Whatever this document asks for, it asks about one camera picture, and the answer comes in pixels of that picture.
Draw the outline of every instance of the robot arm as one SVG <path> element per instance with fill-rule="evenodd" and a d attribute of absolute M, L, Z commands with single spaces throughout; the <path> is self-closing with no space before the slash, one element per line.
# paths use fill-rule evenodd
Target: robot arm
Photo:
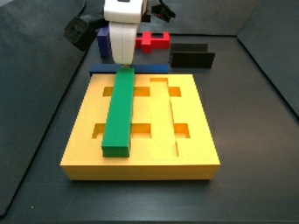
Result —
<path fill-rule="evenodd" d="M 107 0 L 105 17 L 110 21 L 110 41 L 117 64 L 131 65 L 137 46 L 137 29 L 146 13 L 147 0 Z"/>
<path fill-rule="evenodd" d="M 163 0 L 149 0 L 153 14 L 163 21 L 170 22 L 175 13 Z M 147 13 L 147 0 L 106 0 L 105 12 L 82 16 L 87 8 L 87 0 L 78 16 L 65 28 L 65 38 L 82 50 L 87 51 L 98 33 L 97 29 L 109 25 L 114 60 L 118 64 L 130 66 L 134 60 L 137 45 L 137 29 L 141 22 L 151 22 Z"/>

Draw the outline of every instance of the rectangular slot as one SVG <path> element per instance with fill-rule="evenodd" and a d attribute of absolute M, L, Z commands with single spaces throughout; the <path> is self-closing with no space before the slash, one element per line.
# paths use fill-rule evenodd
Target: rectangular slot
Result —
<path fill-rule="evenodd" d="M 151 78 L 153 146 L 158 158 L 179 157 L 169 79 Z"/>
<path fill-rule="evenodd" d="M 114 87 L 105 87 L 105 91 L 103 91 L 103 96 L 105 97 L 111 97 L 114 93 Z M 135 96 L 151 96 L 150 95 L 150 87 L 135 87 L 135 92 L 134 92 Z"/>
<path fill-rule="evenodd" d="M 105 131 L 106 131 L 106 124 L 105 123 L 97 123 L 91 138 L 102 138 L 103 135 L 105 135 Z"/>
<path fill-rule="evenodd" d="M 174 133 L 177 138 L 191 138 L 190 128 L 187 123 L 174 124 Z"/>
<path fill-rule="evenodd" d="M 103 96 L 111 97 L 113 92 L 114 92 L 114 87 L 105 87 Z M 181 88 L 179 87 L 169 87 L 169 94 L 171 97 L 182 97 Z M 135 96 L 150 97 L 151 96 L 150 87 L 135 87 Z"/>
<path fill-rule="evenodd" d="M 131 137 L 133 138 L 153 138 L 151 123 L 133 123 Z"/>
<path fill-rule="evenodd" d="M 182 97 L 182 90 L 179 87 L 169 87 L 169 93 L 171 97 Z"/>

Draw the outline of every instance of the yellow board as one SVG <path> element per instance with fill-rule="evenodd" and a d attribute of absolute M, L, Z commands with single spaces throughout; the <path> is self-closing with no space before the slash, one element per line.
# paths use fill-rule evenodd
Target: yellow board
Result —
<path fill-rule="evenodd" d="M 191 74 L 135 76 L 130 157 L 103 157 L 114 82 L 91 78 L 60 161 L 70 179 L 213 179 L 221 161 Z"/>

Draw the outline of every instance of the dark gray wall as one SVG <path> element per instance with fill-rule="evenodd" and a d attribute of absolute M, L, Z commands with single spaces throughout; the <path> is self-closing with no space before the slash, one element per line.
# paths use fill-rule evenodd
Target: dark gray wall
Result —
<path fill-rule="evenodd" d="M 153 23 L 143 23 L 139 31 L 237 36 L 262 1 L 165 0 L 177 13 L 177 19 L 167 24 L 153 17 Z"/>
<path fill-rule="evenodd" d="M 83 52 L 63 38 L 81 1 L 0 7 L 0 216 L 43 140 Z"/>
<path fill-rule="evenodd" d="M 238 38 L 299 115 L 299 1 L 266 0 Z"/>

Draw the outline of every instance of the black cable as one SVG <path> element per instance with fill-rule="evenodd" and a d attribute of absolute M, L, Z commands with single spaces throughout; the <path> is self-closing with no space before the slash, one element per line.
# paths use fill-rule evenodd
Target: black cable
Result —
<path fill-rule="evenodd" d="M 89 1 L 85 0 L 85 4 L 83 4 L 82 9 L 81 9 L 81 11 L 79 11 L 79 14 L 78 14 L 78 16 L 77 16 L 78 18 L 82 16 L 85 10 L 87 9 L 87 4 L 89 4 Z"/>

